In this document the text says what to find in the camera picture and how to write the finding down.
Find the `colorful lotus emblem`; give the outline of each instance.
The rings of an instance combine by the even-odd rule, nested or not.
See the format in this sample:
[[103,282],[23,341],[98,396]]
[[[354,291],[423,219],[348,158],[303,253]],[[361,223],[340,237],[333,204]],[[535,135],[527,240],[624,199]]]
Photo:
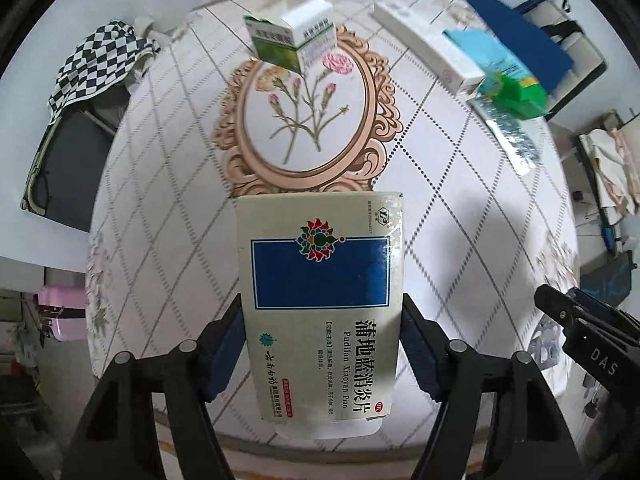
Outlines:
[[344,241],[342,236],[336,238],[328,222],[322,223],[319,218],[316,218],[315,222],[308,220],[306,226],[300,229],[302,234],[296,242],[300,246],[300,254],[305,254],[307,260],[316,262],[328,260],[335,250],[335,243]]

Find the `hexagonal logo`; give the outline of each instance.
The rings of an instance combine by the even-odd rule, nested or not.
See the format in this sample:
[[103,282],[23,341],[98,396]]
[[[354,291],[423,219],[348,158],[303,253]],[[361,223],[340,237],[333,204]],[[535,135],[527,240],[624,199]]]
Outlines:
[[387,225],[389,223],[389,209],[381,207],[376,211],[376,220],[380,225]]

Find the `table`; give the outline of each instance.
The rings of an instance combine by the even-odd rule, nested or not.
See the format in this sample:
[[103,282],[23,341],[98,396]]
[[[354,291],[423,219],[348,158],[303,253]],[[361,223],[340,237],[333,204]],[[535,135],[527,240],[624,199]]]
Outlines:
[[[404,290],[452,338],[503,356],[526,349],[542,315],[536,286],[575,285],[574,220],[546,123],[530,125],[542,163],[519,177],[481,120],[369,15],[375,0],[329,0],[338,48],[305,80],[251,59],[242,16],[263,1],[191,13],[131,99],[90,236],[95,375],[123,349],[167,352],[221,317],[239,291],[234,198],[304,189],[402,191]],[[435,27],[484,27],[463,0],[397,1]],[[294,106],[294,92],[314,98],[313,120],[303,121],[310,110]],[[306,130],[281,128],[274,111]],[[545,373],[562,391],[567,360]],[[154,405],[166,410],[162,396]],[[284,440],[260,419],[243,351],[209,412],[239,442],[344,452],[423,446],[436,405],[401,349],[381,431]]]

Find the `teal gear logo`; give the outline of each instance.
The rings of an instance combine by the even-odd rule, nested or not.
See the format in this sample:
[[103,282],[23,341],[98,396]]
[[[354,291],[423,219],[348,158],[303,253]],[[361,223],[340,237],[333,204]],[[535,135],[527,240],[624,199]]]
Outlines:
[[263,344],[263,346],[271,346],[276,340],[273,338],[273,336],[271,334],[262,334],[260,336],[260,343]]

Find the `checkered cloth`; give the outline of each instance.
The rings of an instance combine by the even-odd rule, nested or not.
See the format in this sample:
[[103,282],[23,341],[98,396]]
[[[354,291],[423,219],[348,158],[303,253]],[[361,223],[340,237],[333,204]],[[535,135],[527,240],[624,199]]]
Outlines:
[[155,41],[137,38],[127,23],[116,20],[99,27],[60,67],[49,97],[49,124],[56,121],[65,106],[104,92],[123,80],[140,57],[159,50]]

